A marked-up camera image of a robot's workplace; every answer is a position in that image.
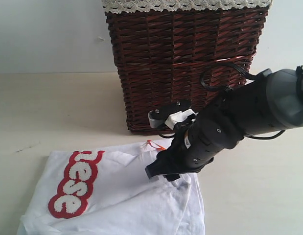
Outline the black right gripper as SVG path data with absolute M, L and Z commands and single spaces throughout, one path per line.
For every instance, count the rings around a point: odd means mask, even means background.
M 146 168 L 148 178 L 164 176 L 172 182 L 181 174 L 198 173 L 214 160 L 214 123 L 194 122 L 175 131 L 168 149 Z

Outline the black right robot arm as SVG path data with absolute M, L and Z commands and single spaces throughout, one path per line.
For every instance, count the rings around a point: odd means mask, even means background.
M 250 83 L 237 89 L 203 83 L 218 96 L 199 112 L 189 100 L 179 100 L 148 113 L 151 128 L 173 131 L 170 147 L 146 167 L 149 178 L 163 176 L 172 182 L 200 172 L 220 151 L 235 148 L 244 138 L 272 140 L 303 127 L 303 66 L 257 75 L 234 63 L 221 66 L 237 70 Z

